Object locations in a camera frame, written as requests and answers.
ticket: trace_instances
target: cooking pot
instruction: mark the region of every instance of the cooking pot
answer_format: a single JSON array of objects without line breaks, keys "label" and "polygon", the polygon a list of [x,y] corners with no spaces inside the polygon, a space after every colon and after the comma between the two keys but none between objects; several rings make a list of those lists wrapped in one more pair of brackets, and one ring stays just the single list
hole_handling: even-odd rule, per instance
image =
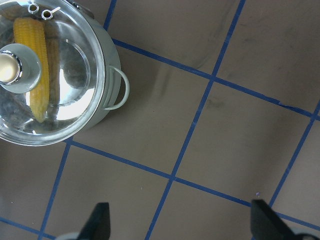
[{"label": "cooking pot", "polygon": [[0,0],[0,85],[0,138],[25,146],[88,129],[129,95],[112,39],[70,0]]}]

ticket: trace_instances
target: blue grout line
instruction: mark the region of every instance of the blue grout line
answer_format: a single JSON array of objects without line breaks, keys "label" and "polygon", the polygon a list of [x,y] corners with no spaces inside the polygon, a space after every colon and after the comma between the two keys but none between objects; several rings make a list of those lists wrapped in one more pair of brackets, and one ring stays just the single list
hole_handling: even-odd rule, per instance
[{"label": "blue grout line", "polygon": [[294,154],[293,154],[293,156],[292,156],[287,168],[285,169],[284,174],[283,174],[278,186],[276,187],[276,190],[273,193],[273,196],[272,196],[272,198],[270,200],[270,203],[269,203],[270,207],[272,207],[274,205],[274,203],[275,203],[275,201],[276,201],[276,199],[277,199],[277,197],[278,197],[278,195],[279,195],[279,193],[281,191],[281,188],[283,187],[283,185],[284,185],[284,183],[285,183],[285,181],[286,181],[286,179],[287,179],[287,177],[288,177],[288,175],[289,175],[289,173],[290,173],[290,171],[291,171],[291,169],[292,169],[292,167],[293,167],[293,165],[294,165],[294,163],[295,163],[295,161],[296,161],[296,159],[297,159],[297,157],[299,155],[299,152],[301,151],[302,146],[304,145],[304,143],[306,141],[306,138],[307,138],[307,136],[308,136],[308,134],[309,134],[309,132],[310,132],[310,130],[312,128],[312,125],[315,122],[316,116],[319,113],[319,110],[320,110],[320,101],[318,102],[318,104],[317,104],[317,106],[316,106],[316,108],[314,110],[314,113],[312,114],[312,116],[310,118],[310,122],[307,125],[307,127],[305,128],[305,131],[304,131],[304,133],[303,133],[303,135],[302,135],[302,137],[301,137],[301,139],[300,139],[300,141],[299,141],[299,143],[298,143],[298,145],[297,145],[297,147],[296,147],[296,149],[294,151]]},{"label": "blue grout line", "polygon": [[149,173],[152,173],[152,174],[155,174],[155,175],[167,178],[167,179],[170,178],[170,175],[168,173],[156,170],[154,168],[142,165],[142,164],[134,162],[134,161],[127,160],[127,159],[125,159],[123,157],[113,155],[111,153],[96,149],[94,147],[87,146],[85,144],[82,144],[82,143],[79,143],[79,142],[76,142],[76,141],[72,141],[70,144],[72,144],[75,147],[87,150],[89,152],[92,152],[92,153],[95,153],[95,154],[98,154],[98,155],[113,159],[115,161],[118,161],[118,162],[121,162],[121,163],[124,163],[124,164],[127,164],[127,165],[130,165],[132,167],[135,167],[135,168],[138,168],[138,169],[141,169],[141,170],[145,170],[145,171],[147,171]]},{"label": "blue grout line", "polygon": [[[178,69],[181,69],[181,70],[184,70],[186,72],[189,72],[189,73],[192,73],[192,74],[195,74],[197,76],[200,76],[200,77],[203,77],[205,79],[211,79],[211,75],[206,73],[206,72],[203,72],[203,71],[200,71],[200,70],[197,70],[195,68],[192,68],[190,66],[187,66],[187,65],[183,65],[179,62],[176,62],[176,61],[173,61],[173,60],[170,60],[168,58],[165,58],[165,57],[162,57],[162,56],[159,56],[157,54],[154,54],[152,52],[149,52],[149,51],[146,51],[146,50],[143,50],[141,48],[138,48],[136,46],[133,46],[133,45],[130,45],[128,43],[125,43],[125,42],[122,42],[122,41],[119,41],[117,39],[113,39],[113,42],[115,45],[119,46],[119,47],[122,47],[122,48],[125,48],[125,49],[128,49],[130,51],[133,51],[135,53],[138,53],[138,54],[141,54],[141,55],[144,55],[146,57],[149,57],[149,58],[152,58],[154,60],[157,60],[157,61],[160,61],[162,63],[165,63],[165,64],[168,64],[170,66],[173,66],[175,68],[178,68]],[[296,112],[298,114],[301,114],[301,115],[304,115],[308,118],[310,118],[312,116],[312,113],[309,112],[309,111],[306,111],[304,109],[301,109],[301,108],[298,108],[298,107],[294,107],[294,106],[289,106],[289,105],[285,105],[285,104],[282,104],[281,101],[275,99],[275,98],[272,98],[272,97],[268,97],[268,96],[265,96],[264,94],[262,93],[259,93],[257,91],[254,91],[254,90],[251,90],[249,88],[246,88],[244,86],[241,86],[241,85],[238,85],[236,83],[233,83],[233,82],[230,82],[230,81],[227,81],[227,80],[224,80],[222,78],[219,78],[219,77],[215,77],[214,78],[214,81],[221,84],[221,85],[224,85],[226,87],[229,87],[229,88],[232,88],[234,90],[237,90],[237,91],[240,91],[240,92],[243,92],[243,93],[246,93],[246,94],[249,94],[253,97],[256,97],[256,98],[259,98],[261,100],[264,100],[264,101],[267,101],[269,103],[272,103],[272,104],[275,104],[277,106],[280,106],[282,108],[285,108],[285,109],[288,109],[288,110],[291,110],[293,112]],[[320,116],[317,116],[316,117],[316,120],[317,121],[320,121]]]},{"label": "blue grout line", "polygon": [[19,229],[22,229],[22,230],[25,230],[25,231],[28,231],[30,233],[33,233],[33,234],[39,234],[40,231],[34,229],[34,228],[31,228],[31,227],[28,227],[28,226],[25,226],[23,224],[20,224],[20,223],[17,223],[17,222],[14,222],[14,221],[11,221],[11,220],[8,220],[6,218],[3,218],[0,216],[0,222],[3,222],[5,224],[9,224],[11,226],[14,226],[16,228],[19,228]]},{"label": "blue grout line", "polygon": [[169,191],[171,189],[173,180],[174,180],[174,178],[175,178],[175,176],[176,176],[176,174],[178,172],[178,169],[179,169],[179,166],[181,164],[182,158],[183,158],[183,156],[184,156],[184,154],[185,154],[185,152],[187,150],[187,147],[188,147],[188,144],[190,142],[191,136],[192,136],[192,134],[193,134],[193,132],[194,132],[194,130],[196,128],[196,125],[198,123],[199,117],[200,117],[201,112],[202,112],[202,110],[204,108],[204,105],[206,103],[206,100],[208,98],[210,90],[211,90],[211,88],[213,86],[213,83],[214,83],[214,81],[210,80],[209,83],[207,84],[207,87],[205,88],[205,91],[204,91],[204,94],[202,96],[202,99],[201,99],[201,102],[199,104],[199,107],[198,107],[198,109],[197,109],[197,111],[195,113],[195,116],[194,116],[194,119],[192,121],[192,124],[191,124],[191,126],[189,128],[189,131],[188,131],[187,136],[185,138],[185,141],[184,141],[184,143],[182,145],[182,148],[181,148],[181,151],[180,151],[179,156],[177,158],[177,161],[176,161],[176,163],[174,165],[174,168],[172,170],[172,173],[170,175],[170,179],[168,181],[168,184],[167,184],[167,186],[166,186],[166,188],[165,188],[165,190],[163,192],[163,195],[161,197],[160,203],[158,204],[158,207],[157,207],[157,209],[155,211],[155,214],[154,214],[154,216],[152,218],[150,227],[148,229],[148,232],[147,232],[144,240],[149,240],[150,237],[151,237],[151,234],[152,234],[152,232],[154,230],[154,227],[155,227],[155,225],[157,223],[157,220],[159,218],[160,212],[161,212],[161,210],[162,210],[162,208],[163,208],[163,206],[165,204],[165,201],[166,201],[166,199],[168,197],[168,194],[169,194]]},{"label": "blue grout line", "polygon": [[110,26],[110,23],[111,23],[111,19],[112,19],[112,15],[114,14],[114,11],[115,11],[116,3],[117,3],[117,0],[111,0],[111,2],[110,2],[109,10],[108,10],[108,13],[106,15],[106,18],[105,18],[105,21],[104,21],[104,24],[103,24],[103,28],[106,31],[108,31],[108,29],[109,29],[109,26]]},{"label": "blue grout line", "polygon": [[235,84],[235,83],[232,83],[230,81],[227,81],[227,80],[224,80],[224,79],[221,79],[219,77],[216,77],[215,82],[221,84],[221,85],[224,85],[226,87],[230,87],[232,89],[235,89],[235,90],[238,90],[240,92],[243,92],[245,94],[249,94],[253,97],[256,97],[256,98],[259,98],[261,100],[264,100],[264,101],[267,101],[269,103],[272,103],[272,104],[275,104],[275,105],[278,105],[280,107],[283,107],[285,109],[288,109],[288,110],[291,110],[293,112],[296,112],[298,114],[301,114],[301,115],[304,115],[308,118],[310,118],[312,116],[312,113],[311,112],[308,112],[306,110],[303,110],[301,108],[298,108],[298,107],[293,107],[293,106],[288,106],[288,105],[285,105],[285,104],[282,104],[279,100],[275,99],[275,98],[272,98],[272,97],[268,97],[268,96],[265,96],[263,95],[262,93],[259,93],[259,92],[256,92],[256,91],[253,91],[251,89],[248,89],[244,86],[240,86],[238,84]]},{"label": "blue grout line", "polygon": [[193,118],[192,124],[191,124],[191,126],[189,128],[189,131],[188,131],[188,133],[186,135],[186,138],[185,138],[184,143],[182,145],[181,151],[179,153],[177,161],[176,161],[176,163],[174,165],[174,168],[172,170],[171,176],[175,177],[177,172],[178,172],[178,169],[179,169],[179,166],[181,164],[182,158],[184,157],[184,155],[186,153],[187,147],[188,147],[189,142],[191,140],[191,137],[192,137],[192,135],[193,135],[193,133],[194,133],[194,131],[196,129],[196,126],[198,124],[200,115],[201,115],[201,113],[202,113],[202,111],[204,109],[204,106],[206,104],[206,101],[208,99],[208,96],[209,96],[209,93],[210,93],[210,91],[212,89],[213,84],[214,84],[214,81],[211,80],[211,81],[209,81],[209,83],[207,84],[207,86],[205,88],[205,91],[204,91],[204,94],[202,96],[201,102],[200,102],[199,107],[198,107],[198,109],[197,109],[197,111],[195,113],[195,116]]},{"label": "blue grout line", "polygon": [[214,69],[213,69],[212,75],[215,76],[215,77],[216,77],[217,74],[218,74],[219,68],[220,68],[221,63],[222,63],[222,60],[223,60],[223,58],[224,58],[224,56],[225,56],[225,54],[226,54],[228,45],[229,45],[229,43],[230,43],[230,39],[231,39],[232,35],[234,34],[236,25],[237,25],[237,23],[238,23],[240,14],[241,14],[241,12],[242,12],[242,9],[244,8],[245,2],[246,2],[246,0],[241,0],[241,1],[239,2],[239,5],[238,5],[237,10],[235,11],[235,15],[234,15],[234,17],[233,17],[233,19],[232,19],[230,28],[229,28],[229,30],[228,30],[228,33],[226,34],[226,38],[225,38],[225,40],[224,40],[224,43],[223,43],[223,45],[222,45],[220,54],[219,54],[219,56],[218,56],[218,59],[217,59],[217,61],[216,61],[216,64],[215,64],[215,66],[214,66]]},{"label": "blue grout line", "polygon": [[[30,232],[30,233],[33,233],[33,234],[37,234],[38,235],[40,233],[40,231],[38,231],[38,230],[36,230],[36,229],[34,229],[32,227],[25,226],[23,224],[11,221],[11,220],[6,219],[6,218],[1,217],[1,216],[0,216],[0,222],[8,224],[8,225],[11,225],[13,227],[16,227],[18,229],[21,229],[21,230],[24,230],[24,231],[27,231],[27,232]],[[52,236],[52,235],[47,234],[47,233],[44,233],[43,236],[48,238],[48,239],[55,239],[56,238],[55,236]]]},{"label": "blue grout line", "polygon": [[224,55],[225,55],[225,53],[226,53],[226,50],[227,50],[227,48],[228,48],[230,39],[231,39],[232,34],[233,34],[233,32],[234,32],[234,29],[235,29],[235,27],[236,27],[236,25],[237,25],[237,22],[238,22],[240,13],[241,13],[241,11],[242,11],[242,9],[243,9],[243,6],[244,6],[245,2],[246,2],[246,0],[241,0],[240,3],[239,3],[239,5],[238,5],[238,8],[237,8],[237,10],[236,10],[236,12],[235,12],[235,15],[234,15],[233,20],[232,20],[232,22],[231,22],[231,26],[230,26],[230,28],[229,28],[228,34],[227,34],[226,39],[225,39],[225,41],[224,41],[224,44],[223,44],[223,46],[222,46],[222,48],[221,48],[221,51],[220,51],[220,54],[219,54],[219,58],[217,59],[217,62],[216,62],[215,66],[214,66],[214,69],[213,69],[213,71],[212,71],[212,75],[211,75],[210,78],[209,78],[210,81],[209,81],[209,83],[207,84],[207,86],[206,86],[206,88],[205,88],[205,91],[204,91],[204,93],[203,93],[203,96],[202,96],[201,102],[200,102],[200,104],[199,104],[199,107],[198,107],[198,109],[197,109],[197,111],[196,111],[196,113],[195,113],[195,116],[194,116],[194,119],[193,119],[193,121],[192,121],[192,124],[191,124],[191,126],[190,126],[190,128],[189,128],[189,131],[188,131],[187,136],[186,136],[186,138],[185,138],[185,140],[184,140],[184,143],[183,143],[183,145],[182,145],[182,148],[181,148],[181,151],[180,151],[180,153],[179,153],[179,156],[178,156],[178,158],[177,158],[177,160],[176,160],[176,163],[175,163],[175,165],[174,165],[174,168],[173,168],[173,170],[172,170],[171,178],[170,178],[170,180],[168,181],[168,184],[167,184],[167,186],[166,186],[166,188],[165,188],[165,191],[163,192],[163,195],[162,195],[162,197],[161,197],[160,203],[159,203],[159,205],[158,205],[158,207],[157,207],[157,209],[156,209],[156,212],[155,212],[155,214],[154,214],[154,216],[153,216],[153,218],[152,218],[150,227],[149,227],[149,229],[148,229],[148,232],[147,232],[144,240],[149,240],[149,239],[150,239],[151,234],[152,234],[152,232],[153,232],[153,229],[154,229],[154,227],[155,227],[155,225],[156,225],[156,223],[157,223],[157,220],[158,220],[158,218],[159,218],[159,215],[160,215],[160,213],[161,213],[161,210],[162,210],[162,208],[163,208],[163,206],[164,206],[164,204],[165,204],[165,201],[166,201],[166,199],[167,199],[167,197],[168,197],[168,194],[169,194],[169,191],[170,191],[170,189],[171,189],[173,180],[176,178],[176,174],[177,174],[177,172],[178,172],[178,169],[179,169],[179,167],[180,167],[180,164],[181,164],[181,162],[182,162],[182,159],[183,159],[183,157],[184,157],[184,154],[185,154],[185,152],[186,152],[186,150],[187,150],[187,147],[188,147],[188,145],[189,145],[189,142],[190,142],[190,140],[191,140],[191,137],[192,137],[192,135],[193,135],[193,132],[194,132],[196,126],[197,126],[198,120],[199,120],[200,115],[201,115],[201,113],[202,113],[202,110],[203,110],[203,108],[204,108],[204,106],[205,106],[205,103],[206,103],[206,101],[207,101],[207,99],[208,99],[209,93],[210,93],[210,91],[211,91],[211,89],[212,89],[212,87],[213,87],[214,80],[215,80],[215,77],[216,77],[216,75],[217,75],[218,69],[219,69],[219,67],[220,67],[220,65],[221,65],[221,62],[222,62],[222,60],[223,60],[223,57],[224,57]]},{"label": "blue grout line", "polygon": [[171,189],[172,183],[173,183],[173,180],[169,179],[168,183],[167,183],[167,185],[166,185],[166,187],[164,189],[164,192],[162,194],[161,200],[160,200],[160,202],[158,204],[158,207],[156,208],[155,214],[154,214],[154,216],[152,218],[151,224],[149,226],[149,229],[148,229],[148,231],[146,233],[146,236],[145,236],[144,240],[149,240],[150,237],[151,237],[151,234],[152,234],[152,232],[153,232],[153,230],[155,228],[155,225],[157,223],[157,220],[159,218],[160,212],[161,212],[162,208],[164,207],[165,201],[166,201],[166,199],[168,197],[168,194],[169,194],[169,191]]},{"label": "blue grout line", "polygon": [[163,57],[163,56],[159,56],[157,54],[154,54],[152,52],[149,52],[149,51],[146,51],[146,50],[143,50],[139,47],[136,47],[136,46],[133,46],[133,45],[130,45],[128,43],[125,43],[123,41],[119,41],[117,39],[112,39],[114,44],[119,46],[119,47],[122,47],[124,49],[128,49],[130,51],[133,51],[137,54],[141,54],[141,55],[144,55],[146,57],[149,57],[149,58],[152,58],[154,60],[157,60],[157,61],[160,61],[162,63],[165,63],[165,64],[168,64],[170,66],[173,66],[173,67],[176,67],[178,69],[181,69],[181,70],[184,70],[186,72],[189,72],[189,73],[192,73],[192,74],[195,74],[195,75],[198,75],[200,77],[203,77],[203,78],[206,78],[206,79],[210,79],[211,78],[211,75],[208,74],[208,73],[205,73],[203,71],[200,71],[200,70],[197,70],[195,68],[192,68],[190,66],[187,66],[187,65],[184,65],[184,64],[181,64],[179,62],[176,62],[176,61],[173,61],[171,59],[168,59],[166,57]]},{"label": "blue grout line", "polygon": [[241,205],[244,205],[244,206],[247,206],[247,207],[251,207],[251,203],[248,202],[248,201],[245,201],[245,200],[236,198],[236,197],[234,197],[234,196],[231,196],[231,195],[228,195],[228,194],[225,194],[225,193],[222,193],[222,192],[219,192],[219,191],[210,189],[210,188],[208,188],[208,187],[205,187],[205,186],[196,184],[196,183],[194,183],[194,182],[187,181],[187,180],[184,180],[184,179],[179,178],[179,177],[176,177],[176,178],[175,178],[175,181],[178,182],[178,183],[187,185],[187,186],[189,186],[189,187],[192,187],[192,188],[195,188],[195,189],[204,191],[204,192],[206,192],[206,193],[215,195],[215,196],[217,196],[217,197],[230,200],[230,201],[235,202],[235,203],[237,203],[237,204],[241,204]]},{"label": "blue grout line", "polygon": [[68,143],[72,142],[72,140],[73,140],[73,139],[74,139],[74,136],[71,136],[71,137],[69,137],[69,138],[67,138],[67,139],[63,140],[62,142],[64,142],[64,143],[68,144]]},{"label": "blue grout line", "polygon": [[292,217],[292,216],[288,216],[288,215],[285,215],[285,214],[282,214],[282,213],[279,213],[277,212],[276,213],[280,218],[283,218],[283,219],[286,219],[286,220],[289,220],[293,223],[296,223],[296,224],[300,224],[302,226],[305,226],[305,227],[308,227],[308,228],[311,228],[311,229],[315,229],[317,231],[320,231],[320,226],[317,226],[317,225],[314,225],[312,223],[309,223],[309,222],[306,222],[306,221],[302,221],[302,220],[299,220],[295,217]]},{"label": "blue grout line", "polygon": [[61,162],[60,162],[60,166],[59,166],[59,169],[58,169],[58,172],[56,174],[56,178],[55,178],[55,181],[54,181],[54,184],[53,184],[53,188],[52,188],[52,191],[51,191],[49,202],[48,202],[48,205],[47,205],[46,210],[45,210],[45,214],[44,214],[44,218],[43,218],[43,221],[42,221],[42,225],[41,225],[41,229],[40,229],[40,234],[38,236],[38,240],[42,240],[42,238],[44,236],[44,232],[45,232],[45,229],[46,229],[46,226],[47,226],[47,223],[48,223],[48,219],[49,219],[49,216],[50,216],[50,213],[51,213],[51,209],[52,209],[52,206],[54,204],[55,196],[57,194],[59,183],[60,183],[60,180],[61,180],[61,177],[62,177],[62,173],[63,173],[65,165],[66,165],[66,161],[67,161],[67,158],[68,158],[70,147],[71,147],[71,145],[69,143],[67,143],[66,146],[65,146],[65,149],[64,149],[64,152],[63,152],[63,155],[62,155],[62,159],[61,159]]}]

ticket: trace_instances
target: gray tile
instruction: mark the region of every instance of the gray tile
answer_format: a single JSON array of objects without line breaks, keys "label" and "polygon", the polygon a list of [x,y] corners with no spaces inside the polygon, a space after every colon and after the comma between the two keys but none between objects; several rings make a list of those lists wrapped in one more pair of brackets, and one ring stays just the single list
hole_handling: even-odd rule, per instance
[{"label": "gray tile", "polygon": [[247,0],[218,76],[313,112],[320,95],[320,2]]},{"label": "gray tile", "polygon": [[250,208],[174,183],[151,240],[249,240]]},{"label": "gray tile", "polygon": [[320,226],[320,122],[316,121],[279,195],[277,212]]},{"label": "gray tile", "polygon": [[309,118],[214,84],[178,177],[250,202],[271,199]]},{"label": "gray tile", "polygon": [[210,73],[238,0],[118,0],[109,28],[120,41]]},{"label": "gray tile", "polygon": [[0,140],[0,216],[40,229],[65,143],[26,147]]},{"label": "gray tile", "polygon": [[171,173],[208,80],[118,48],[130,81],[123,107],[75,140]]},{"label": "gray tile", "polygon": [[109,202],[110,240],[143,239],[168,180],[71,147],[46,233],[78,232],[94,206]]},{"label": "gray tile", "polygon": [[76,0],[76,2],[91,10],[94,19],[104,25],[111,0]]},{"label": "gray tile", "polygon": [[318,230],[315,230],[313,228],[309,228],[309,227],[306,227],[306,226],[303,226],[303,225],[300,225],[298,223],[295,223],[295,222],[292,222],[292,221],[288,221],[288,220],[285,220],[285,219],[282,219],[285,224],[287,224],[287,226],[289,228],[291,228],[291,230],[295,233],[295,234],[311,234],[311,235],[314,235],[318,238],[320,238],[320,231]]},{"label": "gray tile", "polygon": [[3,240],[36,240],[38,235],[15,226],[0,222],[0,234]]}]

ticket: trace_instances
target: lid knob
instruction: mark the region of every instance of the lid knob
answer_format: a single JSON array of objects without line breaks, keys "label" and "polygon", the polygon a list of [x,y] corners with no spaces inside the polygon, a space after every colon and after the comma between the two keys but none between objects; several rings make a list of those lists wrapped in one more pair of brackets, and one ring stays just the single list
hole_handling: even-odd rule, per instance
[{"label": "lid knob", "polygon": [[42,74],[37,54],[26,45],[13,43],[0,49],[0,86],[22,94],[32,90]]},{"label": "lid knob", "polygon": [[0,51],[0,83],[10,85],[18,80],[21,74],[19,58],[9,51]]}]

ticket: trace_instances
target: pot handle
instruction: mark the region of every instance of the pot handle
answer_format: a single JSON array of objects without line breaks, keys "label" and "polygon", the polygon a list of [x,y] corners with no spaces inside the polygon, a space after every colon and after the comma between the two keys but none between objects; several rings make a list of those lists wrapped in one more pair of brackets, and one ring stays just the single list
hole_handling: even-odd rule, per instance
[{"label": "pot handle", "polygon": [[122,100],[116,105],[107,106],[104,108],[104,110],[115,110],[115,109],[122,107],[125,104],[125,102],[127,101],[128,96],[129,96],[129,92],[130,92],[130,84],[129,84],[129,80],[128,80],[127,76],[125,75],[125,73],[123,71],[121,71],[118,68],[111,66],[111,65],[109,65],[109,68],[118,72],[121,75],[121,77],[123,78],[123,81],[125,83],[125,93],[124,93]]}]

